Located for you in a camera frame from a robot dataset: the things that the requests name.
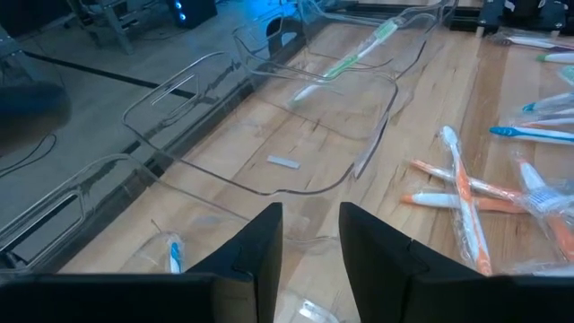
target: metal stand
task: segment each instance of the metal stand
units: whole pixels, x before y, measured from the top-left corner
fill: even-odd
[[[22,53],[20,45],[16,40],[14,40],[8,32],[2,28],[0,25],[0,64],[4,67],[8,66],[10,68],[21,68],[23,72],[32,80],[40,81],[43,79],[41,73],[32,64],[30,59]],[[4,67],[0,69],[0,73],[6,73]]]
[[[134,53],[128,30],[142,18],[148,18],[154,6],[165,4],[162,0],[97,0],[97,4],[86,6],[81,0],[66,1],[96,46],[101,46],[104,32],[112,31],[128,55]],[[120,6],[124,6],[126,12],[118,16]]]
[[[540,14],[531,19],[512,22],[504,18],[504,0],[485,0],[478,16],[477,36],[495,32],[499,27],[516,27],[529,31],[546,31],[554,37],[566,26],[566,6],[559,1],[546,1]]]

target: wooden table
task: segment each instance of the wooden table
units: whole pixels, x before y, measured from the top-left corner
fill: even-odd
[[[161,179],[247,218],[271,201],[282,201],[285,203],[285,235],[299,240],[336,237],[338,205],[341,201],[353,201],[421,243],[462,262],[451,212],[399,203],[403,193],[444,189],[441,181],[408,165],[410,159],[417,158],[437,166],[448,166],[449,153],[436,137],[442,126],[451,125],[459,131],[470,175],[507,187],[519,188],[511,166],[513,150],[521,150],[544,176],[555,178],[572,175],[574,169],[567,161],[572,160],[574,152],[549,144],[516,144],[489,134],[489,127],[497,125],[512,111],[518,111],[521,105],[567,91],[568,87],[555,75],[558,66],[537,63],[535,57],[539,53],[535,50],[495,46],[477,39],[474,34],[450,32],[443,36],[444,47],[415,77],[413,99],[390,119],[375,158],[368,166],[369,171],[358,180],[346,180],[341,187],[324,195],[263,197],[226,185],[181,162],[174,163]],[[183,160],[206,164],[226,161],[210,166],[227,178],[264,186],[264,182],[250,182],[250,176],[265,172],[267,167],[253,156],[273,134],[265,133],[264,140],[260,131],[249,133],[232,126],[241,124],[242,120],[243,124],[250,125],[255,120],[263,129],[270,124],[278,124],[281,129],[292,127],[293,133],[313,132],[313,127],[317,128],[313,123],[298,123],[283,109],[250,97],[239,106],[237,114],[228,117]],[[327,144],[342,140],[321,128],[317,131],[325,131],[319,135]],[[233,144],[237,143],[237,136],[244,143],[242,147]],[[305,149],[319,148],[306,146]],[[321,161],[323,166],[340,170],[348,164],[345,158],[337,155],[337,150],[327,151]],[[289,171],[279,171],[284,171],[281,176],[289,180]],[[319,185],[330,179],[314,178],[311,172],[309,182],[311,180],[319,181],[314,182]],[[192,241],[205,247],[199,251],[188,248],[189,257],[193,259],[189,265],[193,265],[243,224],[238,219],[211,223],[210,228],[218,229],[214,231],[193,228],[194,221],[202,216],[199,214],[210,212],[222,211],[159,184],[153,185],[62,272],[126,269],[130,256],[157,232],[151,219],[162,230],[180,232],[185,238],[193,236]],[[481,220],[495,273],[507,272],[518,263],[558,259],[555,246],[544,237],[532,216],[481,212]],[[286,241],[286,246],[277,321],[305,321],[297,314],[305,300],[329,310],[339,320],[356,320],[337,240]]]

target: plastic packaging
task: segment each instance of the plastic packaging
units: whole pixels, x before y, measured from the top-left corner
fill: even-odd
[[[425,205],[430,207],[460,209],[459,196],[445,192],[423,190],[415,194],[401,196],[401,202]],[[478,211],[503,212],[506,214],[524,214],[526,210],[510,201],[491,197],[473,196],[473,203]]]
[[[570,86],[574,86],[574,66],[564,66],[558,71],[558,76]]]
[[[506,27],[499,28],[496,33],[486,37],[486,39],[503,46],[519,45],[550,51],[574,50],[574,44],[553,39],[550,33],[522,31]]]
[[[343,2],[331,2],[342,5]],[[395,17],[388,19],[365,18],[352,16],[352,11],[342,11],[340,14],[329,10],[332,5],[320,2],[299,1],[299,11],[304,22],[304,32],[308,40],[309,51],[316,55],[343,59],[359,48],[363,39],[375,35],[373,27],[392,24],[393,34],[388,35],[382,46],[373,48],[369,53],[360,57],[359,63],[372,67],[385,66],[387,70],[401,71],[416,59],[417,52],[422,50],[424,43],[436,31],[441,22],[444,22],[456,6],[455,1],[443,0],[427,6],[407,8]],[[314,32],[317,24],[327,24],[320,33]],[[352,45],[353,49],[341,46],[328,45],[331,39],[337,37],[344,43]]]
[[[195,177],[179,161],[170,167],[184,178]],[[166,175],[159,179],[124,154],[88,165],[0,231],[0,282],[28,273],[173,273],[174,244],[185,271],[248,223],[247,217],[171,186]],[[252,216],[262,210],[257,208]],[[43,230],[41,225],[69,214],[76,220],[57,240],[23,258],[22,245]],[[283,212],[286,238],[275,321],[358,322],[340,241],[290,217]],[[309,238],[289,238],[303,236],[297,231]]]
[[[572,277],[574,264],[520,264],[510,272],[513,275],[536,275],[544,277]]]
[[[562,255],[568,261],[574,261],[574,234],[570,228],[574,195],[546,185],[535,167],[520,153],[515,153],[515,163],[524,189],[523,195],[514,198],[515,203],[539,219],[544,232],[556,241]]]
[[[417,169],[422,170],[432,176],[443,179],[449,183],[455,183],[455,176],[452,171],[434,167],[424,161],[419,160],[412,160],[410,163]],[[514,195],[519,194],[519,192],[515,189],[493,186],[480,179],[469,178],[469,180],[470,186],[473,190],[489,196],[494,196],[502,199],[511,199]]]
[[[492,274],[491,256],[484,238],[483,227],[471,195],[470,179],[462,161],[457,133],[451,127],[443,127],[440,134],[443,143],[453,157],[453,177],[460,207],[455,209],[455,231],[463,258],[472,268],[483,275]]]
[[[536,102],[528,103],[522,107],[522,111],[524,112],[524,115],[530,113],[535,113],[535,115],[545,115],[548,113],[570,113],[570,109],[573,108],[574,93],[565,92]]]

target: plastic bag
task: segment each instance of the plastic bag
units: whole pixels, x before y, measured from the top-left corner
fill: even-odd
[[[513,275],[536,275],[551,277],[572,277],[574,276],[574,264],[521,264],[516,266],[510,274]]]
[[[451,127],[446,126],[440,130],[439,135],[453,156],[452,173],[460,204],[459,208],[454,209],[454,228],[459,248],[463,258],[472,268],[483,275],[491,275],[491,257],[484,238],[483,227],[474,205],[470,179],[462,161],[457,133]]]
[[[503,46],[520,45],[551,51],[571,51],[574,44],[552,38],[550,33],[522,31],[512,28],[499,28],[498,32],[486,39]]]
[[[574,261],[574,234],[571,231],[574,194],[547,185],[522,154],[514,153],[514,160],[524,193],[513,200],[539,219],[544,232],[556,241],[562,255],[568,261]]]
[[[547,144],[574,145],[574,94],[566,92],[526,104],[502,118],[491,133],[501,137]]]
[[[160,232],[148,239],[121,272],[124,273],[171,273],[181,274],[186,265],[184,242],[175,232]]]

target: clear plastic container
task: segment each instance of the clear plastic container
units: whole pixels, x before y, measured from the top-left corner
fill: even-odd
[[[341,1],[301,0],[297,5],[285,4],[238,27],[233,38],[239,59],[252,79],[257,81],[259,75],[267,79],[273,77],[273,81],[267,80],[270,83],[267,88],[291,88],[283,95],[262,89],[256,96],[354,136],[357,133],[348,128],[347,122],[336,123],[332,119],[348,120],[352,111],[364,111],[367,115],[372,112],[372,109],[359,110],[356,104],[348,102],[364,100],[365,93],[376,93],[380,84],[372,82],[375,75],[396,84],[390,117],[407,106],[424,67],[446,42],[445,35],[456,6],[455,0],[442,0],[433,5],[411,7],[395,17],[383,19],[376,13],[369,13],[369,17],[331,13],[329,8],[344,8]],[[293,79],[306,80],[309,85],[301,87],[301,82],[286,81]],[[346,116],[337,109],[322,108],[327,105],[315,105],[322,99],[315,93],[321,85],[322,89],[340,92],[338,84],[345,89],[345,94],[353,93],[347,95],[348,100],[340,100]],[[373,118],[365,124],[363,120],[357,127],[366,132],[371,130],[367,125],[376,121]]]
[[[172,161],[173,169],[178,166]],[[0,231],[0,282],[28,273],[168,273],[174,240],[182,246],[182,269],[187,270],[262,210],[235,214],[174,188],[128,155],[111,155],[78,172]],[[62,218],[73,220],[57,239],[19,260],[22,244]],[[306,229],[286,220],[284,214],[285,237]],[[275,316],[277,322],[358,321],[337,238],[284,239]]]
[[[343,1],[299,0],[296,6],[285,4],[237,28],[233,37],[241,61],[256,74],[306,74],[328,81],[339,74],[329,73],[337,62],[359,55],[345,70],[382,72],[398,78],[415,64],[428,62],[423,53],[433,47],[429,44],[434,41],[432,34],[448,25],[456,6],[456,0],[442,0],[383,19],[376,13],[370,17],[332,13],[330,8],[344,8]],[[367,49],[385,23],[395,28]],[[305,44],[298,50],[299,59],[277,59],[284,58],[280,49],[292,39]],[[317,60],[323,64],[314,64]]]
[[[219,113],[213,130],[190,135],[187,141],[196,143],[181,160],[219,180],[217,185],[233,186],[230,194],[322,195],[363,173],[397,94],[392,80],[354,71],[327,83],[245,77],[241,67],[227,53],[203,57],[130,107],[123,122],[141,141],[175,159],[178,152],[165,134],[193,132]],[[309,88],[290,105],[290,98]],[[187,99],[174,92],[197,95]],[[190,192],[214,199],[201,188]]]

